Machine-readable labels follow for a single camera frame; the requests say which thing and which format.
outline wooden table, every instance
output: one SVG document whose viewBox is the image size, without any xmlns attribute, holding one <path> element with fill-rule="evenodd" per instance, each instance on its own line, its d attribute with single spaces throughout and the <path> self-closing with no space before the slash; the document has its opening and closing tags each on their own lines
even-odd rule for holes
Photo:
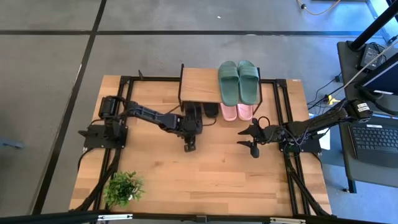
<svg viewBox="0 0 398 224">
<path fill-rule="evenodd" d="M 93 119 L 98 118 L 101 98 L 116 95 L 119 80 L 120 76 L 104 76 Z M 294 120 L 308 119 L 301 81 L 287 80 L 287 84 Z M 178 82 L 136 81 L 132 100 L 166 113 L 178 105 L 177 94 Z M 262 98 L 256 117 L 267 116 L 271 124 L 277 124 L 272 85 L 262 84 Z M 283 103 L 282 111 L 286 121 Z M 213 119 L 203 116 L 203 124 L 212 122 Z M 146 193 L 140 202 L 131 202 L 126 208 L 113 207 L 113 212 L 292 215 L 284 159 L 278 145 L 259 146 L 260 158 L 254 159 L 248 148 L 236 144 L 236 141 L 250 140 L 249 136 L 238 135 L 248 127 L 248 121 L 226 122 L 220 112 L 216 124 L 203 127 L 203 133 L 197 136 L 196 151 L 189 153 L 184 152 L 182 139 L 156 125 L 137 118 L 128 118 L 127 125 L 128 139 L 121 153 L 119 170 L 136 171 L 144 178 Z M 265 126 L 266 121 L 262 120 L 261 125 Z M 70 208 L 79 206 L 96 185 L 103 155 L 104 149 L 95 149 L 83 158 Z M 319 161 L 306 153 L 301 154 L 301 160 L 306 186 L 322 208 L 330 213 Z M 295 192 L 302 213 L 297 186 Z"/>
</svg>

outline laptop keyboard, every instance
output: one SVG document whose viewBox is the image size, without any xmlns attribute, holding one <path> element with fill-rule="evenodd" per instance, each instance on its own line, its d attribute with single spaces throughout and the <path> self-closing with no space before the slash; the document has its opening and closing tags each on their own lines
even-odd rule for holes
<svg viewBox="0 0 398 224">
<path fill-rule="evenodd" d="M 357 150 L 398 153 L 398 130 L 350 126 Z"/>
</svg>

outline green slipper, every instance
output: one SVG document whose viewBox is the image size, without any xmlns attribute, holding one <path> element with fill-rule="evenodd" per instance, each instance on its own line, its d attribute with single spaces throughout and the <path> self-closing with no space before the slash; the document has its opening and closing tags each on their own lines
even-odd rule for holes
<svg viewBox="0 0 398 224">
<path fill-rule="evenodd" d="M 245 105 L 253 105 L 257 101 L 257 87 L 259 86 L 259 74 L 253 63 L 242 60 L 238 63 L 239 91 L 241 101 Z"/>
<path fill-rule="evenodd" d="M 221 100 L 225 106 L 235 106 L 239 100 L 239 75 L 236 64 L 227 61 L 218 69 L 218 81 L 220 82 Z"/>
</svg>

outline potted plant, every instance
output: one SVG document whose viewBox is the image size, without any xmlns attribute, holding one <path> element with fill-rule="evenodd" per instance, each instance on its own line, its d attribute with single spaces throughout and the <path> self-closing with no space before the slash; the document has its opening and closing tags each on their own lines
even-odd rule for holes
<svg viewBox="0 0 398 224">
<path fill-rule="evenodd" d="M 139 201 L 142 179 L 135 178 L 136 172 L 117 172 L 104 189 L 104 201 L 111 208 L 113 205 L 127 206 L 131 199 Z"/>
</svg>

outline pink slipper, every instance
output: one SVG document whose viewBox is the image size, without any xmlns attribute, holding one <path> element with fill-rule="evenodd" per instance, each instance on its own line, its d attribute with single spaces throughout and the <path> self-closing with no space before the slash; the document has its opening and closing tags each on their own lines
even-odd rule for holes
<svg viewBox="0 0 398 224">
<path fill-rule="evenodd" d="M 220 103 L 220 106 L 221 112 L 226 121 L 234 121 L 236 119 L 236 106 L 225 106 L 223 103 Z"/>
<path fill-rule="evenodd" d="M 244 105 L 238 103 L 238 115 L 242 121 L 250 121 L 253 117 L 253 105 Z"/>
</svg>

